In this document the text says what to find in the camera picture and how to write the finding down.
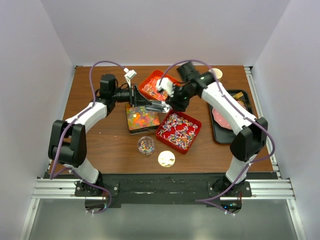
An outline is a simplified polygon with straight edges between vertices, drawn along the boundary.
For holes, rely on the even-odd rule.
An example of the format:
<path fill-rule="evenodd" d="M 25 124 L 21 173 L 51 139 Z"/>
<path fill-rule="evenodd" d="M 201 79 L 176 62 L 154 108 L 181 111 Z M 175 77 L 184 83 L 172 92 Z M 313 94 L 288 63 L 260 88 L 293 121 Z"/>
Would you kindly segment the orange candy tin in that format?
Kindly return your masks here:
<path fill-rule="evenodd" d="M 139 92 L 149 100 L 165 101 L 167 93 L 157 92 L 156 83 L 162 77 L 161 70 L 154 70 L 139 86 Z"/>

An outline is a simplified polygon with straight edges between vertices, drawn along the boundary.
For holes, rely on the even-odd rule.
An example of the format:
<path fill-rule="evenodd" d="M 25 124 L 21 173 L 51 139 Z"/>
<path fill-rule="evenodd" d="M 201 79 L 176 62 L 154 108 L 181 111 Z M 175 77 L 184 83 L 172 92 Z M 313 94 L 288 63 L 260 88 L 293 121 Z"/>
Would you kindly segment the black gummy candy tin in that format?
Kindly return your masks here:
<path fill-rule="evenodd" d="M 139 134 L 156 130 L 161 124 L 157 112 L 148 111 L 144 106 L 132 107 L 125 105 L 127 127 L 130 134 Z"/>

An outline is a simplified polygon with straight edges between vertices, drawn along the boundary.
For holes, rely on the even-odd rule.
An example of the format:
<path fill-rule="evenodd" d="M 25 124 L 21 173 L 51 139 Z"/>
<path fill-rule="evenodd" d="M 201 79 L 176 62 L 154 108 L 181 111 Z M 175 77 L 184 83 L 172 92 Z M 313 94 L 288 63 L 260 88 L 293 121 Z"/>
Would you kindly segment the metal scoop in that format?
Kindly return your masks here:
<path fill-rule="evenodd" d="M 150 112 L 168 113 L 172 107 L 165 101 L 151 100 L 150 104 L 145 106 L 145 109 Z"/>

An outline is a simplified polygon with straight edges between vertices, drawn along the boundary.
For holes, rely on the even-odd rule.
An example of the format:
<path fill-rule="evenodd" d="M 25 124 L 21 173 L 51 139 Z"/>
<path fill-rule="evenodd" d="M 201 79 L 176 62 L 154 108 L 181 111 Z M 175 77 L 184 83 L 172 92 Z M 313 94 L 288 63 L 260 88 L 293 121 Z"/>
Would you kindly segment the red lollipop tin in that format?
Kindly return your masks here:
<path fill-rule="evenodd" d="M 180 111 L 170 110 L 156 130 L 158 141 L 186 154 L 202 128 L 202 123 Z"/>

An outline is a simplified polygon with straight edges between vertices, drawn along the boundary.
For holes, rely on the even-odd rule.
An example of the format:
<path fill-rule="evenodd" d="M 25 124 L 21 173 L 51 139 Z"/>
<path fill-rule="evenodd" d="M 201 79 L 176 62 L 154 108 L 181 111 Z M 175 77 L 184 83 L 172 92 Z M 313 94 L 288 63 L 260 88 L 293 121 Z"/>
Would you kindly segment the clear glass jar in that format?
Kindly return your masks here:
<path fill-rule="evenodd" d="M 154 140 L 150 136 L 143 136 L 139 139 L 137 148 L 142 155 L 149 156 L 155 151 Z"/>

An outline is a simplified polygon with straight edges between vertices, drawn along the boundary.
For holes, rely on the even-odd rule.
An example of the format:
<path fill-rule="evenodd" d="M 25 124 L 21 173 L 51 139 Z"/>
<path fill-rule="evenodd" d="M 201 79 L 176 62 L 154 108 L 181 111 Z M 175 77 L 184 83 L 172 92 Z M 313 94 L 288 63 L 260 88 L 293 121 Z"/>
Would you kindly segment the black tray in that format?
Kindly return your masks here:
<path fill-rule="evenodd" d="M 244 94 L 244 98 L 245 98 L 245 101 L 244 103 L 246 104 L 246 107 L 247 107 L 247 111 L 251 114 L 253 114 L 253 110 L 252 110 L 252 105 L 251 105 L 251 102 L 250 102 L 250 99 L 249 99 L 249 96 L 248 96 L 248 93 L 244 90 L 240 90 L 240 89 L 230 89 L 230 90 L 227 90 L 227 92 L 233 96 L 239 92 L 243 92 Z M 212 117 L 212 112 L 210 113 L 210 116 L 211 116 L 211 121 L 212 121 L 212 127 L 213 127 L 213 135 L 214 135 L 214 139 L 217 143 L 219 144 L 230 144 L 234 138 L 235 138 L 235 134 L 233 132 L 233 130 L 228 130 L 228 129 L 225 129 L 225 128 L 222 128 L 220 127 L 213 119 Z"/>

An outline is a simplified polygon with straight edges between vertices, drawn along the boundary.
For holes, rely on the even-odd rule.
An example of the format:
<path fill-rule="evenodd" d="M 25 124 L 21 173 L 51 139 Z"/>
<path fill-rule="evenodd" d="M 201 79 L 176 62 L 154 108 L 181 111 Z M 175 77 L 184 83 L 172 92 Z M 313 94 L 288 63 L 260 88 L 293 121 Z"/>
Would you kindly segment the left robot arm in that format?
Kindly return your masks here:
<path fill-rule="evenodd" d="M 113 74 L 100 79 L 100 87 L 93 93 L 93 100 L 82 111 L 66 120 L 52 124 L 48 157 L 53 161 L 49 178 L 56 178 L 57 164 L 64 166 L 83 182 L 83 187 L 92 196 L 106 194 L 103 177 L 87 158 L 87 132 L 99 121 L 106 118 L 116 103 L 128 103 L 132 107 L 149 106 L 151 103 L 140 94 L 137 86 L 131 84 L 137 73 L 128 70 L 125 83 L 118 84 Z"/>

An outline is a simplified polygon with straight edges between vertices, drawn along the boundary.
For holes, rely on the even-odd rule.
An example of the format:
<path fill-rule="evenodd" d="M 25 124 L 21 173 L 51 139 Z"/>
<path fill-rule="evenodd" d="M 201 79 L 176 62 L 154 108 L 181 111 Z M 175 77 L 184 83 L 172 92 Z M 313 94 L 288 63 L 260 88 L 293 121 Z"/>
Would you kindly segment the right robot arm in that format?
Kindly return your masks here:
<path fill-rule="evenodd" d="M 190 99 L 199 96 L 221 114 L 235 135 L 230 144 L 230 166 L 223 178 L 214 184 L 222 195 L 233 197 L 241 190 L 240 184 L 246 179 L 248 168 L 266 144 L 268 122 L 243 108 L 223 87 L 212 69 L 199 73 L 192 60 L 185 60 L 179 62 L 177 72 L 182 85 L 165 76 L 156 83 L 158 92 L 167 93 L 166 103 L 173 110 L 184 112 Z"/>

